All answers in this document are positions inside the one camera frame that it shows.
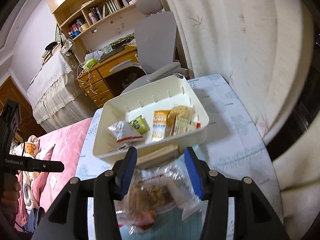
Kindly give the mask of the person left hand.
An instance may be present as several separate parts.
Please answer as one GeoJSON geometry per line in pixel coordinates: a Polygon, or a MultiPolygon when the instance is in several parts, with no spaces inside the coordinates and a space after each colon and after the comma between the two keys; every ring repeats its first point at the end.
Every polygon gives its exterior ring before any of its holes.
{"type": "Polygon", "coordinates": [[[10,218],[12,221],[16,219],[20,190],[20,183],[16,180],[10,186],[10,190],[3,190],[1,192],[1,202],[7,209],[7,217],[10,218]]]}

